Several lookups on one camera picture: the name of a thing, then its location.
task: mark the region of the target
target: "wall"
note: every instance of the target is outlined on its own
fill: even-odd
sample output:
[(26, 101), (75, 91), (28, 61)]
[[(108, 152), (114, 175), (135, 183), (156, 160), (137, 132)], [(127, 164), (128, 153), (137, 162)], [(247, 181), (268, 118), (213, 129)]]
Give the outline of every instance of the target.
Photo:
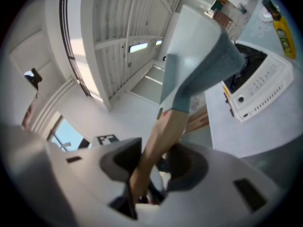
[(45, 0), (27, 1), (10, 28), (4, 50), (11, 66), (20, 75), (35, 68), (43, 78), (34, 105), (34, 120), (47, 100), (65, 82), (54, 60), (46, 30)]
[(95, 136), (114, 134), (119, 140), (142, 137), (145, 146), (159, 108), (124, 93), (112, 111), (107, 113), (76, 85), (60, 101), (57, 110), (90, 142)]
[(173, 15), (171, 16), (169, 25), (167, 27), (167, 30), (166, 30), (165, 36), (163, 38), (159, 54), (158, 54), (158, 59), (157, 59), (158, 61), (162, 61), (162, 58), (164, 56), (166, 56), (172, 35), (174, 34), (174, 30), (175, 30), (177, 21), (179, 19), (179, 15), (180, 15), (179, 13), (173, 13)]
[(11, 64), (7, 54), (0, 54), (0, 123), (21, 125), (25, 113), (36, 95), (36, 89), (28, 83)]
[(67, 19), (71, 48), (77, 67), (88, 90), (99, 96), (95, 80), (89, 69), (83, 44), (83, 35), (81, 31), (81, 0), (68, 0)]

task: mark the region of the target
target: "ceiling light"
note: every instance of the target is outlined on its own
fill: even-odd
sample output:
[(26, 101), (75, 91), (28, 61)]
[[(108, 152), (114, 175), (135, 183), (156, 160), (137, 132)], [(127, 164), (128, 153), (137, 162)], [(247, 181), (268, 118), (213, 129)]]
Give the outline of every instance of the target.
[(136, 51), (147, 48), (148, 43), (136, 44), (129, 47), (129, 53), (134, 53)]

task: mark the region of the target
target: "white appliance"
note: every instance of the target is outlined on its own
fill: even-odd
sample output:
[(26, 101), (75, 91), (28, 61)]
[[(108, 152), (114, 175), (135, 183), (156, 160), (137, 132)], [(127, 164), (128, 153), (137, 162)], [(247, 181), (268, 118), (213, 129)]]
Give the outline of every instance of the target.
[(265, 57), (260, 65), (254, 65), (257, 69), (253, 73), (246, 71), (242, 82), (234, 76), (222, 82), (231, 113), (244, 122), (273, 103), (291, 84), (294, 72), (292, 64), (276, 53), (244, 41), (236, 44), (262, 52)]

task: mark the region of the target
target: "ceiling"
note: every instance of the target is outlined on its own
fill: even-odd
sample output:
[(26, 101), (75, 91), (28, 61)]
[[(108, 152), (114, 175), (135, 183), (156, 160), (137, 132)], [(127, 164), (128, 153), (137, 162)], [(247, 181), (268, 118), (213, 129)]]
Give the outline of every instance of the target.
[[(98, 70), (110, 99), (157, 56), (178, 0), (95, 0), (93, 39)], [(148, 43), (129, 53), (130, 45)]]

